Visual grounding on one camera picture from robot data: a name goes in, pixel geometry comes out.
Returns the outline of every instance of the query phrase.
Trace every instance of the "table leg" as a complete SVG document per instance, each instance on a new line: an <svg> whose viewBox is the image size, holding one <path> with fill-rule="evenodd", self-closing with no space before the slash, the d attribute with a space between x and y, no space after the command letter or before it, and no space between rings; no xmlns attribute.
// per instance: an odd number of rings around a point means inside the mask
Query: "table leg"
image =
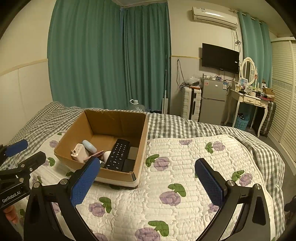
<svg viewBox="0 0 296 241"><path fill-rule="evenodd" d="M254 117L253 117L252 124L251 124L251 129L252 129L252 126L254 124L254 120L255 120L255 117L257 115L257 111L258 111L258 106L256 106L256 109L255 109Z"/></svg>
<svg viewBox="0 0 296 241"><path fill-rule="evenodd" d="M237 113L239 112L239 104L240 104L240 98L239 98L239 100L237 101L237 109L236 109L236 111L235 111L235 115L234 115L234 118L233 118L233 124L232 124L232 127L234 127L235 122L236 122L236 120L237 120Z"/></svg>
<svg viewBox="0 0 296 241"><path fill-rule="evenodd" d="M260 136L260 130L261 130L261 127L262 127L262 125L263 125L263 122L265 121L265 118L266 118L266 116L267 116L267 112L268 112L268 109L267 109L267 108L265 108L265 111L264 111L264 116L263 116L263 119L262 119L262 121L261 121L261 124L260 124L260 126L259 126L259 129L258 129L258 135L257 135L257 137L259 137L259 136Z"/></svg>
<svg viewBox="0 0 296 241"><path fill-rule="evenodd" d="M227 113L227 119L224 122L224 125L226 125L228 123L229 120L229 116L230 116L230 109L231 109L231 101L232 101L232 97L229 98L228 100L228 113Z"/></svg>

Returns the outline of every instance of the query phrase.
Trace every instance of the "curtain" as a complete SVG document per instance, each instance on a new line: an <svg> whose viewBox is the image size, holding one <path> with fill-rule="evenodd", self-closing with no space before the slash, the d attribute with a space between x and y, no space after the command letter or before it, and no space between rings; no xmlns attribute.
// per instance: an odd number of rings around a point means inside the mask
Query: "curtain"
<svg viewBox="0 0 296 241"><path fill-rule="evenodd" d="M265 22L252 20L249 14L244 16L239 12L239 21L242 28L244 58L250 57L258 69L257 82L265 80L271 86L272 48L268 26Z"/></svg>
<svg viewBox="0 0 296 241"><path fill-rule="evenodd" d="M111 0L57 0L47 56L53 100L127 108L120 7Z"/></svg>
<svg viewBox="0 0 296 241"><path fill-rule="evenodd" d="M124 78L129 99L137 99L151 110L161 110L165 85L167 98L170 97L168 4L125 8L121 14Z"/></svg>

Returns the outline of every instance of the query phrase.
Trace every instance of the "vanity table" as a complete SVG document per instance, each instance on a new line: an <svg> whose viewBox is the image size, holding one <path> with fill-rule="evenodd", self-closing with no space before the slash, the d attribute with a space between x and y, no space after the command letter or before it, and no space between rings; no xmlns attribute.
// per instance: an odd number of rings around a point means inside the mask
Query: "vanity table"
<svg viewBox="0 0 296 241"><path fill-rule="evenodd" d="M265 111L264 111L263 119L262 119L262 121L260 123L260 126L259 126L259 129L258 129L257 136L259 137L261 127L262 127L263 122L264 122L264 120L265 120L265 118L267 116L267 112L268 112L267 106L268 106L269 101L262 100L262 99L260 99L258 97L255 97L255 96L244 95L244 94L239 93L239 92L237 92L237 91L235 91L233 89L231 89L230 91L231 91L230 92L231 99L229 100L229 103L228 103L228 114L227 114L227 119L224 122L224 124L225 125L227 124L227 122L229 120L229 117L230 117L230 109L231 109L231 101L232 101L232 99L237 100L237 108L236 108L236 111L235 111L232 127L234 127L234 125L235 125L235 122L236 122L236 119L237 119L237 114L238 114L238 111L239 111L239 105L240 105L241 102L256 106L256 110L255 110L255 114L254 114L254 117L253 117L253 120L252 120L251 128L252 128L252 126L254 124L254 120L255 120L255 117L256 117L256 114L257 114L258 107L262 107L262 108L265 109Z"/></svg>

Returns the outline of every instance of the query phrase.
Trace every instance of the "louvered closet door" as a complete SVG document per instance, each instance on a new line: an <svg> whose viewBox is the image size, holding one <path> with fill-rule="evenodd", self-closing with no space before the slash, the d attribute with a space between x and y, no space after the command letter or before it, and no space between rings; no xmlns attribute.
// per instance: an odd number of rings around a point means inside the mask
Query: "louvered closet door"
<svg viewBox="0 0 296 241"><path fill-rule="evenodd" d="M270 133L280 141L292 96L293 61L289 41L272 43L272 84L276 112Z"/></svg>
<svg viewBox="0 0 296 241"><path fill-rule="evenodd" d="M292 41L292 47L294 54L294 59L296 60L296 41ZM291 109L291 114L288 119L287 128L284 132L283 138L282 138L282 145L285 147L285 149L288 151L290 156L292 157L293 161L296 161L296 96L295 96L295 86L294 86L294 98L293 98L293 104Z"/></svg>

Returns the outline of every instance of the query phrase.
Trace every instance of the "air conditioner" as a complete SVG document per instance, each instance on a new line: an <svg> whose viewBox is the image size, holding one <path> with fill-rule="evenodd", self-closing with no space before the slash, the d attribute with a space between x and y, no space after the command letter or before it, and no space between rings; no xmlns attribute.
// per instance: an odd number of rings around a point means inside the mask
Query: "air conditioner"
<svg viewBox="0 0 296 241"><path fill-rule="evenodd" d="M192 7L192 15L194 21L211 23L225 28L236 29L238 25L237 17L206 8Z"/></svg>

